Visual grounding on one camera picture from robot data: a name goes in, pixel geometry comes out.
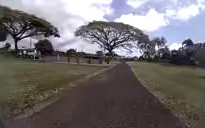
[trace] bush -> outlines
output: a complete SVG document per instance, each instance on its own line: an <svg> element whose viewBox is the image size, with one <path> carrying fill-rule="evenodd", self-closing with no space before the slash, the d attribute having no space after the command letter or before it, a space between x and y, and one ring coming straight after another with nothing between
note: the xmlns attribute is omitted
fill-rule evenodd
<svg viewBox="0 0 205 128"><path fill-rule="evenodd" d="M197 51L194 60L198 63L198 65L205 66L205 48Z"/></svg>

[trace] green lawn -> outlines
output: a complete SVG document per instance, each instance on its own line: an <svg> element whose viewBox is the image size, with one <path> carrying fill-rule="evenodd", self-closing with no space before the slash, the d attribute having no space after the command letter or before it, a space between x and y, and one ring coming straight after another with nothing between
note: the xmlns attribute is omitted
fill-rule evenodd
<svg viewBox="0 0 205 128"><path fill-rule="evenodd" d="M205 128L205 69L143 62L129 65L143 85L189 127Z"/></svg>
<svg viewBox="0 0 205 128"><path fill-rule="evenodd" d="M69 83L106 67L40 64L0 55L0 111L11 115L70 88Z"/></svg>

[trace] white cloud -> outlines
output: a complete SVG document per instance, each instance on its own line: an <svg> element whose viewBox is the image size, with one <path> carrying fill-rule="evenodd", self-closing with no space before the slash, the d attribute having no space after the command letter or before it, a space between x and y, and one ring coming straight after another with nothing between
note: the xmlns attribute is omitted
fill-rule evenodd
<svg viewBox="0 0 205 128"><path fill-rule="evenodd" d="M83 41L74 37L75 29L92 20L105 20L104 16L112 13L111 2L112 0L0 0L2 5L35 14L58 27L61 38L50 39L59 49L67 49L70 44L73 48L80 49L79 45Z"/></svg>
<svg viewBox="0 0 205 128"><path fill-rule="evenodd" d="M139 8L148 1L150 0L127 0L126 4L132 6L133 8Z"/></svg>
<svg viewBox="0 0 205 128"><path fill-rule="evenodd" d="M182 47L181 43L171 43L168 45L170 50L178 50L180 47Z"/></svg>
<svg viewBox="0 0 205 128"><path fill-rule="evenodd" d="M179 7L177 10L166 10L166 16L175 20L188 20L205 9L205 0L197 0L197 4Z"/></svg>
<svg viewBox="0 0 205 128"><path fill-rule="evenodd" d="M165 15L158 13L155 9L150 9L144 16L133 15L132 13L128 15L122 15L115 21L130 24L148 32L155 31L160 27L166 26L169 23L165 18Z"/></svg>

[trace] cloud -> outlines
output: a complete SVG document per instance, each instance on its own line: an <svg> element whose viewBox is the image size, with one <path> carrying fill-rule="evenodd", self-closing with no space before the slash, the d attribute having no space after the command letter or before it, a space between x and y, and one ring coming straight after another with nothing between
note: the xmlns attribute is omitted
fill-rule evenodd
<svg viewBox="0 0 205 128"><path fill-rule="evenodd" d="M127 0L126 4L132 6L133 8L139 8L148 1L150 0Z"/></svg>
<svg viewBox="0 0 205 128"><path fill-rule="evenodd" d="M180 47L182 47L181 43L171 43L168 44L168 47L170 50L178 50Z"/></svg>
<svg viewBox="0 0 205 128"><path fill-rule="evenodd" d="M155 31L160 27L168 25L168 20L163 13L158 13L155 9L150 9L146 15L127 14L115 19L116 22L123 22L133 25L144 31Z"/></svg>
<svg viewBox="0 0 205 128"><path fill-rule="evenodd" d="M189 6L181 7L178 10L166 10L166 16L174 20L185 21L197 16L204 9L205 5L202 3L191 4Z"/></svg>

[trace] paved path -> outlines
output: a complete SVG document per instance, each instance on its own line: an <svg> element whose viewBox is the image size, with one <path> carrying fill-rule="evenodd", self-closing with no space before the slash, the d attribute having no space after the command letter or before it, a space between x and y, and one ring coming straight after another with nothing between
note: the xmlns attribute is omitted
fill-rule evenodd
<svg viewBox="0 0 205 128"><path fill-rule="evenodd" d="M22 128L182 128L126 64L119 64L65 93Z"/></svg>

